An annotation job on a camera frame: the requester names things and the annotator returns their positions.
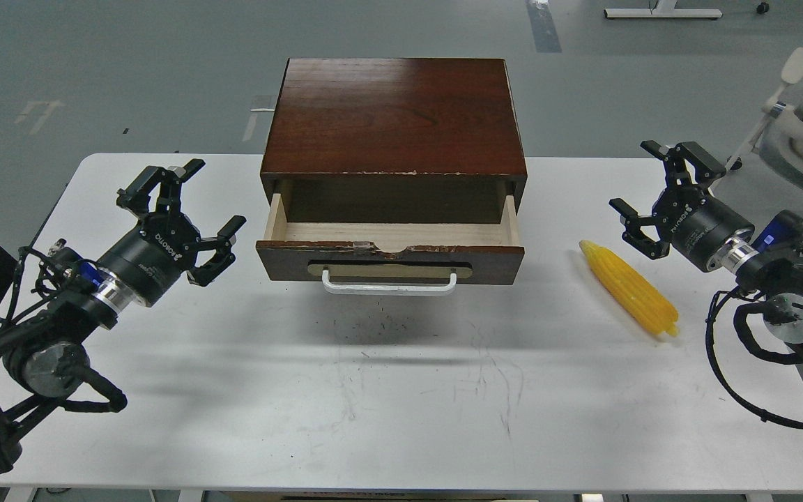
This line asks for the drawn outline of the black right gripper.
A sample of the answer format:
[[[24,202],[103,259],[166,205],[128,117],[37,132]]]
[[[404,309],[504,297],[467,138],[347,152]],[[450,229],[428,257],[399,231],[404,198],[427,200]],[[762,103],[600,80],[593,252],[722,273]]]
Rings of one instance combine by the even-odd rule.
[[[698,270],[708,273],[726,241],[732,237],[748,239],[754,234],[751,222],[704,191],[727,172],[704,147],[694,141],[663,147],[657,141],[645,140],[641,149],[663,162],[667,188],[651,215],[638,215],[621,198],[609,200],[625,228],[622,239],[631,247],[647,258],[660,259],[667,257],[671,244]],[[698,188],[679,188],[689,185]],[[655,228],[661,240],[647,236],[643,227]]]

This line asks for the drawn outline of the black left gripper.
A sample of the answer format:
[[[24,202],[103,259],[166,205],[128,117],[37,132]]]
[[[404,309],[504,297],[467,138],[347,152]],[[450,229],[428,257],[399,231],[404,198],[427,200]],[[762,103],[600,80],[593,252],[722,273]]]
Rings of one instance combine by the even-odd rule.
[[[205,288],[235,263],[232,247],[236,232],[247,222],[245,216],[236,214],[215,237],[201,238],[197,226],[180,213],[184,183],[204,166],[203,159],[178,167],[147,166],[128,187],[117,190],[116,206],[145,216],[99,258],[98,265],[146,306],[160,300],[184,271],[189,283]],[[195,266],[197,253],[206,251],[215,254]]]

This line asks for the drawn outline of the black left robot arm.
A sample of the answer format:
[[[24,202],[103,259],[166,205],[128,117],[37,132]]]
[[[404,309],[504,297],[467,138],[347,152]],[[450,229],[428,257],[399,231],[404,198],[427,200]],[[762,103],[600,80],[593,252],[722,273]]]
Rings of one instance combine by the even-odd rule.
[[[63,243],[47,254],[20,248],[8,311],[0,321],[0,474],[22,454],[20,439],[58,408],[117,413],[128,400],[92,368],[84,347],[98,328],[113,328],[130,304],[156,304],[185,275],[208,286],[236,260],[235,215],[204,238],[181,209],[183,185],[204,168],[148,166],[116,197],[136,216],[133,229],[99,259]]]

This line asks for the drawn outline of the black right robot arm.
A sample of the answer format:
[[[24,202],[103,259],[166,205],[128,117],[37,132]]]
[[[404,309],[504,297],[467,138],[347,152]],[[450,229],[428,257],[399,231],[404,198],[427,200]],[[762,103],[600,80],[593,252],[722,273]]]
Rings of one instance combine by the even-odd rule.
[[[781,211],[762,232],[711,192],[726,168],[694,141],[641,147],[659,159],[666,187],[640,216],[620,198],[611,207],[625,227],[622,239],[651,259],[675,249],[704,273],[726,269],[741,292],[761,302],[740,306],[734,328],[746,349],[761,360],[803,363],[803,220]]]

